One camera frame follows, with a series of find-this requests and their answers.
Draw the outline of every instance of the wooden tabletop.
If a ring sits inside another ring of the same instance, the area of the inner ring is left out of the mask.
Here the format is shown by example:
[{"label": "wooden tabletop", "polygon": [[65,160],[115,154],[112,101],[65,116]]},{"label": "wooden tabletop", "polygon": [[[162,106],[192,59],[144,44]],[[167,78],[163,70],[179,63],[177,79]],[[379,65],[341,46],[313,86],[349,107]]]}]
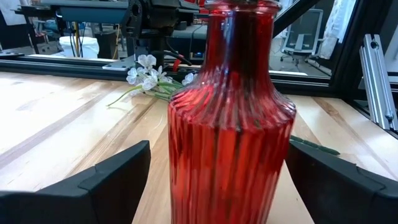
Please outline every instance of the wooden tabletop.
[{"label": "wooden tabletop", "polygon": [[[167,102],[129,85],[0,73],[0,189],[36,191],[148,139],[149,177],[133,223],[170,223]],[[313,223],[284,164],[268,223]]]},{"label": "wooden tabletop", "polygon": [[[133,223],[170,223],[167,102],[149,96],[106,105],[126,82],[0,73],[0,189],[40,190],[147,139],[152,161]],[[293,134],[397,180],[398,141],[339,99],[289,96]],[[313,223],[286,165],[268,223]]]}]

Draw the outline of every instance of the vase neck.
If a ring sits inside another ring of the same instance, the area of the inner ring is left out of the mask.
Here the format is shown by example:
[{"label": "vase neck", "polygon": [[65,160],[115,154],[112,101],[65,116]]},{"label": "vase neck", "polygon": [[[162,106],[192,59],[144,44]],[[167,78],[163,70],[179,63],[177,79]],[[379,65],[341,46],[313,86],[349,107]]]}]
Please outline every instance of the vase neck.
[{"label": "vase neck", "polygon": [[236,87],[253,82],[259,88],[269,85],[273,89],[268,69],[277,9],[265,5],[266,10],[259,11],[258,7],[230,4],[227,8],[210,8],[204,76],[231,80]]}]

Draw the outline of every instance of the white bucket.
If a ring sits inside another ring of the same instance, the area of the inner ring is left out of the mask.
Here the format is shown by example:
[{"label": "white bucket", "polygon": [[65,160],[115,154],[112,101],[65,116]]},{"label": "white bucket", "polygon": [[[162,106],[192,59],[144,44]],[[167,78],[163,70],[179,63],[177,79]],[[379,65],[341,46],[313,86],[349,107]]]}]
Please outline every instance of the white bucket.
[{"label": "white bucket", "polygon": [[[100,47],[98,45],[97,39],[92,37],[80,37],[80,41],[83,42],[83,58],[98,58],[98,52],[100,52]],[[63,53],[66,57],[73,57],[73,52],[76,54],[75,42],[72,40],[73,51],[70,44],[69,37],[61,37],[60,45],[63,49]]]}]

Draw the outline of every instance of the red glass vase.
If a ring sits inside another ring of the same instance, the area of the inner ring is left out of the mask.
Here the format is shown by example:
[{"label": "red glass vase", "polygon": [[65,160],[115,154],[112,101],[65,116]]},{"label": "red glass vase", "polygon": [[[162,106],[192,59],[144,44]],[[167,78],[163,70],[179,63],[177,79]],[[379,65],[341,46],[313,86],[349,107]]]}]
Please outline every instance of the red glass vase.
[{"label": "red glass vase", "polygon": [[205,63],[168,107],[172,223],[265,223],[296,114],[268,72],[279,5],[206,7]]}]

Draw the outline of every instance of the vase rim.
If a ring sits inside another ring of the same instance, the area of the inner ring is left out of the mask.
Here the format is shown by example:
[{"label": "vase rim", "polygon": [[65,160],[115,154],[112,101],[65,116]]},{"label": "vase rim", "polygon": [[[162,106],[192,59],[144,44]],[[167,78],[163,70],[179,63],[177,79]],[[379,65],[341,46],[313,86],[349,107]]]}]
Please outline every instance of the vase rim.
[{"label": "vase rim", "polygon": [[205,8],[221,11],[252,10],[276,13],[282,9],[282,5],[275,0],[206,0]]}]

